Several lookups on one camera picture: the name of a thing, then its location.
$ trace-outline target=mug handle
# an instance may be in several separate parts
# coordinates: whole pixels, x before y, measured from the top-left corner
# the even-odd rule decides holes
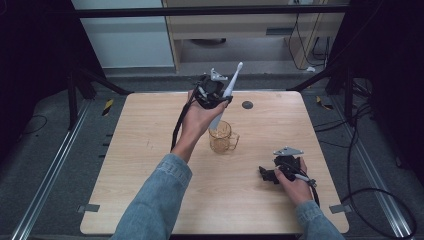
[[[236,140],[236,143],[235,143],[235,144],[231,144],[231,142],[230,142],[230,146],[228,147],[228,149],[229,149],[229,150],[234,150],[234,149],[236,149],[236,147],[237,147],[238,140],[240,139],[240,135],[238,135],[238,134],[237,134],[237,133],[235,133],[235,132],[231,132],[230,140],[231,140],[231,139],[235,139],[235,140]]]

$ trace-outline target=white wall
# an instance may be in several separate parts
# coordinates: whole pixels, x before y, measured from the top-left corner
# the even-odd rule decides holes
[[[72,0],[75,9],[162,7],[160,0]],[[174,67],[164,17],[81,19],[103,68]]]

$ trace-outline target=glass mug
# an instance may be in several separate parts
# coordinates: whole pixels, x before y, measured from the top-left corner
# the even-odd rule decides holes
[[[240,135],[231,131],[231,126],[225,121],[219,121],[216,129],[209,129],[209,142],[211,149],[217,153],[234,150]]]

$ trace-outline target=forearm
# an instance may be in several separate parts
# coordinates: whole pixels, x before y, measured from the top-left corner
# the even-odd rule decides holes
[[[313,200],[297,206],[296,214],[305,239],[344,239]]]
[[[169,239],[192,173],[168,154],[122,216],[112,239]]]
[[[186,163],[190,160],[191,154],[194,151],[197,141],[201,137],[200,133],[183,132],[171,153],[179,156]]]

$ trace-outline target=wrist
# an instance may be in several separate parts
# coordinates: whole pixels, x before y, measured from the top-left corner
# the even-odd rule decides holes
[[[171,153],[179,156],[188,163],[199,138],[200,136],[185,135],[183,133]]]

